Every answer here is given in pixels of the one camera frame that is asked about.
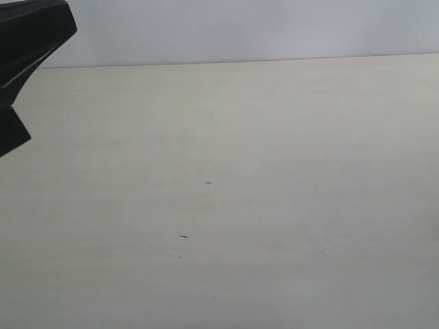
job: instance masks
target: white wall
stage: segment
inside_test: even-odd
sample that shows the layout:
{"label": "white wall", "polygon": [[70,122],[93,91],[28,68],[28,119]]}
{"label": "white wall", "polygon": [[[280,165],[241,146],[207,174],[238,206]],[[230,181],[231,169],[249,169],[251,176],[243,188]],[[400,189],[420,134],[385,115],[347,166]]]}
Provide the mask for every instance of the white wall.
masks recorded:
{"label": "white wall", "polygon": [[47,66],[439,51],[437,0],[70,0],[70,4],[80,31]]}

